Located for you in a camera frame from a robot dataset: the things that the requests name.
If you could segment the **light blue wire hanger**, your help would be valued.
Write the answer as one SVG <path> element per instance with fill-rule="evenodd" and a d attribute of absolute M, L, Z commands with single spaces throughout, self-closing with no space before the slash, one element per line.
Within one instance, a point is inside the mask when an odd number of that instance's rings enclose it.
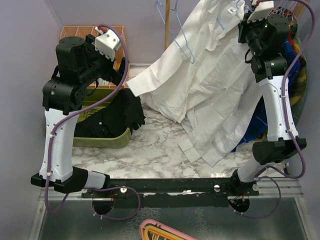
<path fill-rule="evenodd" d="M 244 0 L 221 0 L 217 21 L 224 31 L 229 31 L 243 19 Z"/>

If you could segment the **white shirt being hung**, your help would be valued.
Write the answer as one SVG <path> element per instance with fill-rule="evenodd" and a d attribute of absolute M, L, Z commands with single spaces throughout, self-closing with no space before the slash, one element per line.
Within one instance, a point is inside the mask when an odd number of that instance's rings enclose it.
<path fill-rule="evenodd" d="M 194 64 L 172 42 L 158 60 L 127 83 L 134 95 L 143 96 L 150 107 L 176 122 L 195 106 L 190 90 L 201 82 L 200 70 L 211 71 L 229 49 L 246 48 L 238 43 L 238 24 L 225 31 L 218 23 L 220 1 L 199 1 L 183 24 Z"/>

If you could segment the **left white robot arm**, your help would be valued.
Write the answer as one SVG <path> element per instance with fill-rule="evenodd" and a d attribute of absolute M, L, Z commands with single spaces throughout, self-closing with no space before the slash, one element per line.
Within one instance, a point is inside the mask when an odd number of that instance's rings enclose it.
<path fill-rule="evenodd" d="M 123 85 L 129 60 L 123 57 L 119 70 L 114 69 L 115 52 L 125 47 L 121 36 L 105 33 L 98 37 L 62 38 L 55 48 L 57 66 L 51 79 L 42 88 L 46 120 L 45 151 L 40 171 L 30 183 L 34 186 L 69 194 L 93 189 L 97 196 L 106 197 L 111 190 L 109 176 L 72 165 L 74 132 L 81 113 L 101 105 L 113 97 Z M 89 95 L 88 86 L 99 78 L 116 85 L 112 93 L 83 108 Z"/>

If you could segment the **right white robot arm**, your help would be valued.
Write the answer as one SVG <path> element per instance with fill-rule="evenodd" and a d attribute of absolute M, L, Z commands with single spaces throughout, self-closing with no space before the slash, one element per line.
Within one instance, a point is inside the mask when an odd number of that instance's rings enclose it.
<path fill-rule="evenodd" d="M 230 178 L 230 191 L 240 196 L 249 189 L 256 175 L 271 163 L 280 163 L 307 146 L 300 138 L 292 116 L 289 99 L 288 64 L 284 42 L 290 33 L 289 20 L 275 14 L 254 18 L 245 14 L 238 24 L 238 42 L 246 43 L 252 59 L 251 69 L 262 92 L 267 118 L 267 139 L 255 142 L 253 157 L 235 170 Z"/>

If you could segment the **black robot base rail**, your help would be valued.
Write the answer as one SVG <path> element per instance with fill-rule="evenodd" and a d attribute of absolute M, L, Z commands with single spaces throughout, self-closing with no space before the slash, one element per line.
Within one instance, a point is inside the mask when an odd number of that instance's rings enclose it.
<path fill-rule="evenodd" d="M 113 178 L 108 191 L 88 190 L 82 198 L 112 202 L 116 208 L 227 207 L 228 198 L 258 196 L 256 182 L 218 178 Z"/>

